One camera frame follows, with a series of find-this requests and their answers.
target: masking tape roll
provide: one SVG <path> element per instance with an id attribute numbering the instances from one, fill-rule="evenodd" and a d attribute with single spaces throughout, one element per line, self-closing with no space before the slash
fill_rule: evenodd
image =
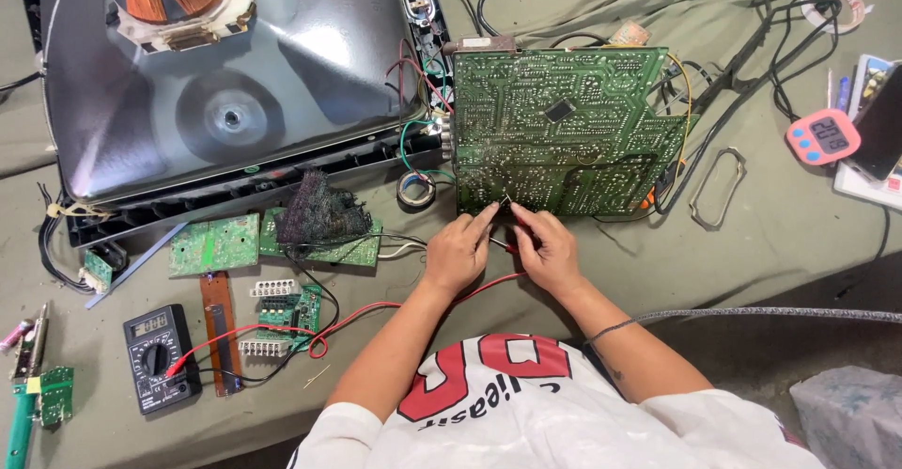
<path id="1" fill-rule="evenodd" d="M 862 25 L 864 21 L 865 14 L 868 13 L 864 6 L 864 0 L 843 0 L 845 5 L 851 9 L 851 22 L 847 24 L 837 24 L 836 30 L 839 34 L 845 34 L 847 32 L 851 32 L 858 25 Z M 802 6 L 802 14 L 811 22 L 812 25 L 818 27 L 824 22 L 827 21 L 827 18 L 824 17 L 821 13 L 815 9 L 814 4 L 805 4 Z M 832 34 L 833 31 L 829 26 L 825 26 L 821 32 L 825 32 L 826 34 Z"/>

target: green soldering iron handle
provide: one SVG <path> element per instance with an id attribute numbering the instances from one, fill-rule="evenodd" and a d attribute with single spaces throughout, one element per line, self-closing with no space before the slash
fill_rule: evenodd
<path id="1" fill-rule="evenodd" d="M 28 443 L 31 441 L 31 424 L 34 421 L 34 394 L 25 393 L 24 384 L 13 385 L 16 397 L 16 414 L 9 431 L 6 447 L 6 469 L 25 469 L 28 459 Z"/>

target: smartphone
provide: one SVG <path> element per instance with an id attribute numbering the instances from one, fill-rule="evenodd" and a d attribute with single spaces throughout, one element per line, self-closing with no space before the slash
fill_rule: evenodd
<path id="1" fill-rule="evenodd" d="M 902 159 L 902 69 L 893 69 L 853 123 L 862 145 L 846 158 L 873 182 L 883 182 Z"/>

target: hand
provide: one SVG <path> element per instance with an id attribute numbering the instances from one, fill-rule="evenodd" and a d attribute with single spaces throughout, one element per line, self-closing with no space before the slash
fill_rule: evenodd
<path id="1" fill-rule="evenodd" d="M 547 211 L 534 213 L 516 203 L 511 203 L 511 209 L 542 243 L 536 250 L 532 236 L 521 226 L 514 226 L 520 259 L 529 278 L 558 299 L 566 291 L 579 286 L 583 275 L 579 271 L 573 234 Z"/>
<path id="2" fill-rule="evenodd" d="M 497 212 L 498 203 L 492 203 L 475 218 L 464 213 L 432 237 L 426 246 L 423 282 L 448 300 L 473 282 L 485 269 L 490 222 Z"/>

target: pink timer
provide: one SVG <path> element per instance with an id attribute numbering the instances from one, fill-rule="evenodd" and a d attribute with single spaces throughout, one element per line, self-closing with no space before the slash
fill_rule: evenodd
<path id="1" fill-rule="evenodd" d="M 821 109 L 786 131 L 786 141 L 802 162 L 828 164 L 851 155 L 862 144 L 849 116 L 839 109 Z"/>

